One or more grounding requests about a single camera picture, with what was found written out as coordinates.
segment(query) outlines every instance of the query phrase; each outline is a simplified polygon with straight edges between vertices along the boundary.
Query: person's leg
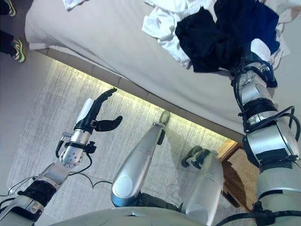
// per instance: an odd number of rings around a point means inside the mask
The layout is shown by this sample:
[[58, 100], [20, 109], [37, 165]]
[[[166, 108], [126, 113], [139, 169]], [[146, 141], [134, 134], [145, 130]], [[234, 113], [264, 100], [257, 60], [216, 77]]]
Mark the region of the person's leg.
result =
[[16, 11], [11, 0], [0, 0], [0, 15], [16, 15]]
[[11, 34], [7, 34], [4, 31], [0, 30], [1, 37], [1, 46], [0, 52], [9, 54], [11, 56], [17, 53], [17, 50], [11, 45], [11, 42], [14, 40], [14, 37]]
[[23, 62], [25, 55], [23, 53], [23, 44], [20, 40], [0, 30], [0, 52], [10, 55], [14, 60]]
[[0, 0], [0, 15], [7, 15], [9, 11], [9, 5], [6, 2]]

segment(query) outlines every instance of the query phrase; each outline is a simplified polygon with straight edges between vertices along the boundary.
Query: clothes pile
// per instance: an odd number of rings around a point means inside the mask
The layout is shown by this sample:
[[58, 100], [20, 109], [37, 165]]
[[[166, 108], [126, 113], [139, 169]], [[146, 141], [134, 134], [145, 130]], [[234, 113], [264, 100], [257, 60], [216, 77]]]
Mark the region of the clothes pile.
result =
[[301, 0], [145, 0], [154, 7], [142, 30], [184, 68], [194, 72], [231, 69], [247, 45], [274, 68], [290, 54], [282, 36], [283, 23], [293, 19], [287, 9]]

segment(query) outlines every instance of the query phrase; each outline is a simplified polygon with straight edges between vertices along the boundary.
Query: mattress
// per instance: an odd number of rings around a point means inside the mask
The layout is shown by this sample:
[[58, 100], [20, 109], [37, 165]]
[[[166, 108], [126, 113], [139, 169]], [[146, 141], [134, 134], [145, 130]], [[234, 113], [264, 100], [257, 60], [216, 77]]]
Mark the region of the mattress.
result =
[[142, 0], [89, 0], [70, 12], [61, 0], [34, 0], [25, 34], [31, 49], [68, 48], [180, 108], [242, 133], [230, 78], [183, 69], [141, 31], [151, 11]]

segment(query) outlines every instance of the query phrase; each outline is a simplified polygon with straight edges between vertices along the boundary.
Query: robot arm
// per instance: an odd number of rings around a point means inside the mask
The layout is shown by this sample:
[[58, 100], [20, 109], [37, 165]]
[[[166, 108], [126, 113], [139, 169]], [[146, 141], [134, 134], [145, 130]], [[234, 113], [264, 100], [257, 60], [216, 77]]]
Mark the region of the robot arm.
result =
[[[118, 127], [122, 121], [121, 116], [113, 121], [96, 121], [102, 103], [116, 91], [117, 89], [110, 89], [95, 101], [88, 99], [85, 102], [73, 133], [63, 133], [55, 152], [58, 160], [50, 164], [24, 192], [19, 192], [19, 196], [2, 211], [0, 214], [1, 225], [6, 225], [6, 223], [7, 225], [32, 225], [33, 222], [36, 222], [68, 176], [76, 174], [72, 174], [71, 171], [81, 163], [83, 153], [85, 152], [90, 158], [89, 154], [95, 152], [94, 142], [87, 144], [93, 130], [110, 131]], [[70, 138], [64, 145], [66, 150], [58, 156], [66, 137]]]
[[[293, 115], [294, 107], [278, 112], [267, 86], [277, 85], [269, 64], [261, 60], [246, 61], [233, 81], [238, 105], [242, 111], [243, 144], [249, 161], [260, 168], [257, 180], [259, 202], [254, 211], [272, 212], [301, 210], [301, 168], [296, 163], [300, 151], [297, 141], [300, 123]], [[291, 132], [296, 122], [296, 135]], [[258, 225], [264, 219], [256, 220]], [[300, 217], [276, 218], [269, 225], [298, 225]]]

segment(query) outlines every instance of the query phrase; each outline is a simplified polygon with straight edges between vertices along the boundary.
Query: person's foot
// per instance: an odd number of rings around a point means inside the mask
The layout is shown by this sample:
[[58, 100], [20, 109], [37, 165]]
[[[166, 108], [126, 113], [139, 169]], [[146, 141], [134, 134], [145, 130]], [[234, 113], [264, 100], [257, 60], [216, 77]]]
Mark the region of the person's foot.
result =
[[16, 10], [15, 10], [15, 8], [14, 8], [14, 6], [13, 6], [11, 0], [4, 0], [4, 1], [5, 1], [5, 2], [8, 4], [8, 6], [9, 6], [9, 13], [8, 13], [8, 15], [11, 16], [11, 17], [15, 16], [15, 15], [16, 15]]
[[163, 123], [164, 125], [167, 125], [168, 122], [169, 122], [169, 119], [170, 119], [170, 112], [168, 111], [164, 111], [162, 114], [161, 114], [161, 117], [160, 117], [160, 122]]
[[25, 60], [25, 55], [23, 53], [23, 43], [19, 39], [14, 39], [11, 45], [16, 49], [17, 53], [11, 56], [14, 60], [22, 63]]

